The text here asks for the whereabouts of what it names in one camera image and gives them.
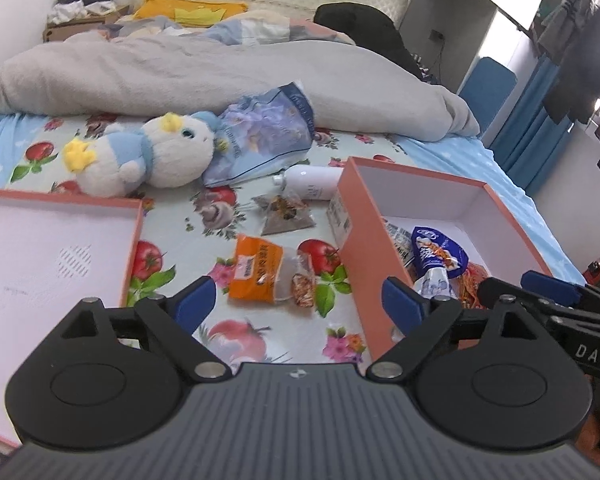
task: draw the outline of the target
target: metal screw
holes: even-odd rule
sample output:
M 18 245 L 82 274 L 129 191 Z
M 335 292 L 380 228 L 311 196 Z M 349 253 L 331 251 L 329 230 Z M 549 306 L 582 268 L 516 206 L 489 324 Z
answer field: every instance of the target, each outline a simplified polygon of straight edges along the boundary
M 402 372 L 402 367 L 391 361 L 382 361 L 371 367 L 371 373 L 380 379 L 395 379 L 400 377 Z
M 222 377 L 226 372 L 226 366 L 222 363 L 216 363 L 213 361 L 206 361 L 200 363 L 193 370 L 196 375 L 205 379 L 217 379 Z

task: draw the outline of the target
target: open box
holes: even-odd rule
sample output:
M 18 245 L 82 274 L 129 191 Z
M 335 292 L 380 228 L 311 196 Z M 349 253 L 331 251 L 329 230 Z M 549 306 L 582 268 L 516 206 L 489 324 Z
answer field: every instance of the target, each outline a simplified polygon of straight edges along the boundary
M 520 224 L 488 184 L 437 171 L 368 158 L 348 159 L 328 217 L 373 359 L 395 343 L 394 324 L 382 309 L 384 280 L 409 286 L 382 218 L 412 232 L 432 227 L 456 241 L 490 276 L 513 284 L 528 270 L 551 275 Z
M 139 200 L 0 190 L 0 440 L 11 375 L 82 299 L 126 304 L 142 225 Z

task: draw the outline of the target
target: white and blue stuffed animal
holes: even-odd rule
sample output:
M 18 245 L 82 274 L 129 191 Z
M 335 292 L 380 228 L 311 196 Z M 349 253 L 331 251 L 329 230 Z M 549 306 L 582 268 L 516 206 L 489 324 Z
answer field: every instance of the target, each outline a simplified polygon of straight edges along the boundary
M 143 182 L 184 186 L 211 163 L 218 125 L 211 112 L 168 113 L 139 130 L 109 132 L 93 142 L 74 139 L 62 158 L 82 192 L 93 196 L 125 196 Z

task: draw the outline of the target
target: blue curtain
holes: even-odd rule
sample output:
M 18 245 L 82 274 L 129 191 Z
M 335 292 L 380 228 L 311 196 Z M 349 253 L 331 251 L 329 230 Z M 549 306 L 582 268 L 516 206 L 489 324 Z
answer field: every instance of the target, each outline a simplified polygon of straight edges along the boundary
M 555 124 L 542 106 L 558 66 L 542 56 L 509 119 L 490 145 L 494 160 L 529 196 L 536 193 L 564 151 L 571 121 Z

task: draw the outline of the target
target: blue chair back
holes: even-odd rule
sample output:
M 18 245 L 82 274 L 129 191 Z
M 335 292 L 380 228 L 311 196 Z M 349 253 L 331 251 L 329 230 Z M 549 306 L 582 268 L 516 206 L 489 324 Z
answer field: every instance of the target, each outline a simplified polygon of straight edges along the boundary
M 475 65 L 459 96 L 466 101 L 480 124 L 481 138 L 518 83 L 516 75 L 490 57 Z

